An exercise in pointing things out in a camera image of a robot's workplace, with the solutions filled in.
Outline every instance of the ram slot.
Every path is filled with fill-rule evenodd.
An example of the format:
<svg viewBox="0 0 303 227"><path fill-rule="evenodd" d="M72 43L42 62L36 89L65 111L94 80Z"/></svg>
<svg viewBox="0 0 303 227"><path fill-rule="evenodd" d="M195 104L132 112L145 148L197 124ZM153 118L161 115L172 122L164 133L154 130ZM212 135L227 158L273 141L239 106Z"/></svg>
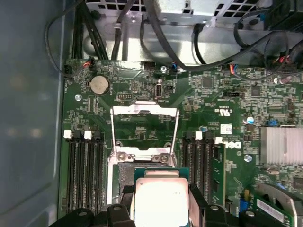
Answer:
<svg viewBox="0 0 303 227"><path fill-rule="evenodd" d="M188 167L188 140L183 137L182 138L182 166Z"/></svg>
<svg viewBox="0 0 303 227"><path fill-rule="evenodd" d="M83 189L84 189L84 167L85 167L85 142L80 141L78 143L78 151L77 151L77 172L76 172L76 185L77 185L77 193L76 193L76 201L77 208L83 208Z"/></svg>
<svg viewBox="0 0 303 227"><path fill-rule="evenodd" d="M97 141L96 148L96 205L95 214L101 212L103 197L103 137Z"/></svg>
<svg viewBox="0 0 303 227"><path fill-rule="evenodd" d="M94 182L94 141L87 143L87 161L86 161L86 208L92 209L93 203L93 182Z"/></svg>
<svg viewBox="0 0 303 227"><path fill-rule="evenodd" d="M204 142L204 162L203 162L203 172L204 172L204 189L203 196L207 202L211 202L211 191L212 191L212 182L213 182L213 149L214 144L212 141Z"/></svg>
<svg viewBox="0 0 303 227"><path fill-rule="evenodd" d="M190 172L191 172L191 180L190 183L197 183L197 172L199 163L197 162L198 157L198 143L195 141L195 138L191 140L191 154L190 154Z"/></svg>
<svg viewBox="0 0 303 227"><path fill-rule="evenodd" d="M76 157L76 142L75 139L69 141L69 154L68 154L68 172L67 172L67 212L71 212L75 206L73 203L74 198L74 185L75 185L75 157Z"/></svg>
<svg viewBox="0 0 303 227"><path fill-rule="evenodd" d="M197 186L200 189L200 192L204 196L204 186L205 186L205 172L204 172L204 150L205 150L205 144L202 140L199 140L199 152L198 152L198 160L199 160L199 166L198 166L198 172L199 172L199 179L197 180Z"/></svg>
<svg viewBox="0 0 303 227"><path fill-rule="evenodd" d="M203 176L203 166L201 163L201 141L197 140L195 143L195 185L201 187L201 176Z"/></svg>

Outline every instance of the green circuit board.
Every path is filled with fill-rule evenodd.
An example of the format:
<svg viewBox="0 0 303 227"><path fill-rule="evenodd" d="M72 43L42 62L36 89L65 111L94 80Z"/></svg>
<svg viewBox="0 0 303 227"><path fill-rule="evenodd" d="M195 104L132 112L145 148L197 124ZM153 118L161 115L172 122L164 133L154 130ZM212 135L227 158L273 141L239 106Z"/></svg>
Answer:
<svg viewBox="0 0 303 227"><path fill-rule="evenodd" d="M68 60L66 64L74 70L84 62ZM281 183L287 190L303 194L303 187L294 187L294 179L303 178L302 169L279 166L277 173L273 172L276 166L259 162L260 127L268 126L271 120L278 125L303 125L303 78L293 78L288 84L280 84L275 78L256 83L237 79L224 67L204 72L163 72L161 65L150 62L96 61L96 65L96 72L85 69L64 85L62 132L83 134L90 130L93 135L98 132L98 140L88 144L62 140L59 218L77 207L88 207L95 213L106 207L107 157L113 148L110 109L136 101L179 109L177 167L190 167L195 160L189 146L195 132L207 128L203 137L220 141L214 145L216 154L212 154L210 202L224 205L228 198L237 214L241 195L245 190L253 191L256 181ZM263 68L239 66L237 71L252 78L265 74ZM109 82L108 90L100 96L89 87L98 75ZM156 94L157 84L161 84L160 95ZM81 96L80 101L75 100L76 95ZM253 117L253 124L247 123L249 117ZM176 119L140 113L115 116L114 122L116 141L147 149L172 142ZM251 161L245 160L247 154ZM123 168L114 168L113 202L119 202L122 193Z"/></svg>

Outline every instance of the dimm slot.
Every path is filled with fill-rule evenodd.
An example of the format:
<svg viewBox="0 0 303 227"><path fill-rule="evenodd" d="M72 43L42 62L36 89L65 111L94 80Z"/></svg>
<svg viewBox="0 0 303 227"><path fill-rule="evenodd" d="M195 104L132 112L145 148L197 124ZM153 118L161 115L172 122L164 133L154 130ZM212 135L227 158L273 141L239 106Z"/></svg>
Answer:
<svg viewBox="0 0 303 227"><path fill-rule="evenodd" d="M96 150L96 161L97 161L97 183L96 183L96 213L101 212L102 207L102 194L103 194L103 138L97 142Z"/></svg>
<svg viewBox="0 0 303 227"><path fill-rule="evenodd" d="M69 159L68 159L68 174L67 174L67 212L73 209L73 194L74 194L74 164L75 164L76 144L75 139L69 141Z"/></svg>

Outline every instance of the red wire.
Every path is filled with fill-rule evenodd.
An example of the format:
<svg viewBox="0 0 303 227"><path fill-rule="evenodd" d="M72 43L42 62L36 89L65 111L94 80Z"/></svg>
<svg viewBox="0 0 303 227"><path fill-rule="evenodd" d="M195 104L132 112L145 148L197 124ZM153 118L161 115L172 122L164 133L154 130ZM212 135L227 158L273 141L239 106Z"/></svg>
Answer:
<svg viewBox="0 0 303 227"><path fill-rule="evenodd" d="M89 63L89 62L86 62L86 63L83 64L83 67L85 67L85 68L87 68L87 67L89 67L89 66L90 66L90 63Z"/></svg>
<svg viewBox="0 0 303 227"><path fill-rule="evenodd" d="M233 65L229 65L229 67L231 68L231 73L232 73L232 74L235 74L235 72L234 72L234 70L233 70L233 69L234 69L234 66L233 66Z"/></svg>

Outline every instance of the integrated circuit chip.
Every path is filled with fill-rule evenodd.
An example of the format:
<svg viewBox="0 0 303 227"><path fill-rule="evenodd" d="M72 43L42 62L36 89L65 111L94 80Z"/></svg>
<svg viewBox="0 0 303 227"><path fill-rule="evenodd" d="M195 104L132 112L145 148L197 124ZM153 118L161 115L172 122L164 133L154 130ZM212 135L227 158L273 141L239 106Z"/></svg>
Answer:
<svg viewBox="0 0 303 227"><path fill-rule="evenodd" d="M251 96L261 96L261 87L260 86L252 86L251 87Z"/></svg>
<svg viewBox="0 0 303 227"><path fill-rule="evenodd" d="M203 78L203 88L213 88L213 78L211 77Z"/></svg>
<svg viewBox="0 0 303 227"><path fill-rule="evenodd" d="M303 178L294 177L293 188L295 189L303 189Z"/></svg>

